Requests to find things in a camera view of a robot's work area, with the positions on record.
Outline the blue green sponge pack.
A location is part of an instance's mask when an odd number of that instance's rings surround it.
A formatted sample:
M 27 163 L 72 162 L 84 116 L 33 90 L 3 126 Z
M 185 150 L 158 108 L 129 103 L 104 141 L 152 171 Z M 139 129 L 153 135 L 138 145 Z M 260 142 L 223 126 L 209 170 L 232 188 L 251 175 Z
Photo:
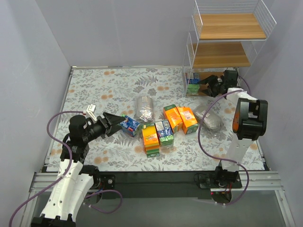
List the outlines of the blue green sponge pack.
M 129 134 L 131 137 L 136 136 L 141 129 L 140 123 L 125 114 L 123 114 L 122 117 L 125 118 L 125 120 L 120 123 L 123 132 Z
M 161 146 L 173 147 L 174 134 L 168 120 L 155 123 L 156 132 Z
M 186 80 L 186 94 L 187 95 L 197 95 L 200 89 L 200 74 L 198 72 L 191 73 L 188 76 L 188 73 L 185 73 Z

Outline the orange Sponge Daddy box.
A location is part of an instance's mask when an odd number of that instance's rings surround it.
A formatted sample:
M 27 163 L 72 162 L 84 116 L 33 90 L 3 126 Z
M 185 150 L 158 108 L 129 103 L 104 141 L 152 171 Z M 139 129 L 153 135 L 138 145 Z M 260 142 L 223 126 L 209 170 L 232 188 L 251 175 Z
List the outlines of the orange Sponge Daddy box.
M 142 125 L 144 151 L 147 157 L 156 157 L 160 154 L 160 143 L 154 123 Z

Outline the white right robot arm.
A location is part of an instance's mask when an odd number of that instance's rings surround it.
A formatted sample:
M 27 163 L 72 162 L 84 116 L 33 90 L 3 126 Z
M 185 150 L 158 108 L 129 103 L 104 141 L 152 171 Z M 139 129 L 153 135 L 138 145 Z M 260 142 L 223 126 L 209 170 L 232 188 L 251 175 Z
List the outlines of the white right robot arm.
M 203 93 L 214 97 L 216 101 L 226 98 L 236 105 L 232 121 L 234 133 L 225 158 L 219 158 L 219 164 L 214 171 L 200 173 L 194 176 L 196 184 L 202 189 L 232 187 L 241 188 L 239 168 L 249 146 L 267 129 L 266 100 L 256 99 L 238 86 L 238 72 L 225 70 L 221 76 L 211 75 L 199 81 L 207 88 Z

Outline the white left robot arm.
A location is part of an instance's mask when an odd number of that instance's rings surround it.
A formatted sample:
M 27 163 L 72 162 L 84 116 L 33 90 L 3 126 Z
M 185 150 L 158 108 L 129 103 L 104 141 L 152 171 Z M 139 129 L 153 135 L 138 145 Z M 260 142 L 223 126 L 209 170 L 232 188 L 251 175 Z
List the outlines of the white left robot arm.
M 122 116 L 103 113 L 75 115 L 70 119 L 69 133 L 62 142 L 59 171 L 52 184 L 49 200 L 33 227 L 74 227 L 76 217 L 88 191 L 101 183 L 98 167 L 85 165 L 89 143 L 99 137 L 110 137 L 121 130 Z

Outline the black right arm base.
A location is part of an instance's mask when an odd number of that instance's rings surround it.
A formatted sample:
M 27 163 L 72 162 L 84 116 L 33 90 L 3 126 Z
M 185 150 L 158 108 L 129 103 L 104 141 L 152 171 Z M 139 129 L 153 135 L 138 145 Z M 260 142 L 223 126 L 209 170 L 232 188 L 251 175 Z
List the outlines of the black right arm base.
M 217 166 L 214 171 L 202 171 L 193 177 L 196 185 L 201 189 L 240 189 L 242 187 L 238 171 L 229 172 Z

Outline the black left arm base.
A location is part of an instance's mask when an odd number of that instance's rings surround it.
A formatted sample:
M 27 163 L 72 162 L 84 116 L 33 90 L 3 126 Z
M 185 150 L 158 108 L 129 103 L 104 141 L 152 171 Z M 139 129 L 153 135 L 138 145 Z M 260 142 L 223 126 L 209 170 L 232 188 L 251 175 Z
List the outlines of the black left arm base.
M 115 188 L 116 176 L 109 174 L 95 174 L 93 175 L 93 186 L 91 189 L 95 190 L 109 190 Z

